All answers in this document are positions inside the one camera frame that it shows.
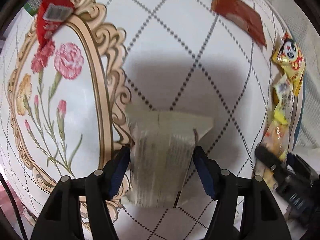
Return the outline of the yellow guoba snack packet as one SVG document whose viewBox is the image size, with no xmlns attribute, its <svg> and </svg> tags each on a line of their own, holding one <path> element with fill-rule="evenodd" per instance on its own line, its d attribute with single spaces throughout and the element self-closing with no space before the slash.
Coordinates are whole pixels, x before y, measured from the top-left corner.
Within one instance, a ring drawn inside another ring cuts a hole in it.
<svg viewBox="0 0 320 240">
<path fill-rule="evenodd" d="M 287 107 L 278 102 L 273 111 L 273 120 L 261 141 L 281 161 L 286 159 L 288 152 L 290 121 L 287 116 Z M 254 174 L 262 176 L 272 192 L 276 189 L 277 182 L 273 178 L 273 172 L 259 160 L 255 163 Z"/>
</svg>

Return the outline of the yellow panda snack packet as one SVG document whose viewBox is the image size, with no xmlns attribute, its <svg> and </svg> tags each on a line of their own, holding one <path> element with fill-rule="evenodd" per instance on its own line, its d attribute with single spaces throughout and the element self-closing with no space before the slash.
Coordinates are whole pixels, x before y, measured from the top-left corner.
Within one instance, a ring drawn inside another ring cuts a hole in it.
<svg viewBox="0 0 320 240">
<path fill-rule="evenodd" d="M 271 60 L 279 65 L 293 84 L 293 94 L 298 96 L 306 67 L 305 57 L 293 37 L 285 32 Z"/>
</svg>

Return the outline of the white snack packet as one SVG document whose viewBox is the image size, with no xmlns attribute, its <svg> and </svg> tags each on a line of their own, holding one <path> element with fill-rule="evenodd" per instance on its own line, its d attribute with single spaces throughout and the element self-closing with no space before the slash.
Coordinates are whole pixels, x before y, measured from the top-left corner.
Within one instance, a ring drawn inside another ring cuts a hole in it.
<svg viewBox="0 0 320 240">
<path fill-rule="evenodd" d="M 193 150 L 213 128 L 213 117 L 130 104 L 126 120 L 132 140 L 128 202 L 141 207 L 175 207 Z"/>
</svg>

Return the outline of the dark red snack packet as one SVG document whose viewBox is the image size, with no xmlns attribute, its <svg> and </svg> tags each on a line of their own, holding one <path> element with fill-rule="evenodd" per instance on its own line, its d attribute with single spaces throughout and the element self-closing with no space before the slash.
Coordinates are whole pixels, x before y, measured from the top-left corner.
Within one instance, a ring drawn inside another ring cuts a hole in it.
<svg viewBox="0 0 320 240">
<path fill-rule="evenodd" d="M 211 9 L 236 24 L 257 45 L 267 48 L 260 15 L 242 0 L 212 0 Z"/>
</svg>

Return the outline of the small red snack packet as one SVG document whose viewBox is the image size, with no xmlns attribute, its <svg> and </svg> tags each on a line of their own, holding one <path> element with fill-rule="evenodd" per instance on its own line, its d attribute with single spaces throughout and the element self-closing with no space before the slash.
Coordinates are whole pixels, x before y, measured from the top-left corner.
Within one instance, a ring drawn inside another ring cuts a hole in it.
<svg viewBox="0 0 320 240">
<path fill-rule="evenodd" d="M 36 34 L 40 49 L 71 16 L 74 9 L 75 5 L 70 0 L 42 0 L 36 19 Z"/>
</svg>

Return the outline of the small girl picture packet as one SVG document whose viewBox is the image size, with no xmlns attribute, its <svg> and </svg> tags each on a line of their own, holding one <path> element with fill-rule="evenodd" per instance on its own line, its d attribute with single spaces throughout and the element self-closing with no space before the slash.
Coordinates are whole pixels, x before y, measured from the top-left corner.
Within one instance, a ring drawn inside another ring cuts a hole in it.
<svg viewBox="0 0 320 240">
<path fill-rule="evenodd" d="M 273 85 L 272 99 L 279 111 L 285 111 L 290 106 L 293 84 L 284 74 L 277 83 Z"/>
</svg>

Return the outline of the white floral quilted bedspread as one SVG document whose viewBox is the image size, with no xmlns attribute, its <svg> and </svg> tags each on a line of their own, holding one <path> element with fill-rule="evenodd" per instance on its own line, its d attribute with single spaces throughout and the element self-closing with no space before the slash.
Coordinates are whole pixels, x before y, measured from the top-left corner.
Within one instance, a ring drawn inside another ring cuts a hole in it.
<svg viewBox="0 0 320 240">
<path fill-rule="evenodd" d="M 286 32 L 264 2 L 243 0 L 267 48 L 211 11 L 212 0 L 75 1 L 44 61 L 25 10 L 1 51 L 1 165 L 28 235 L 61 176 L 89 175 L 128 142 L 129 103 L 213 116 L 201 146 L 252 176 L 280 77 L 271 57 Z"/>
</svg>

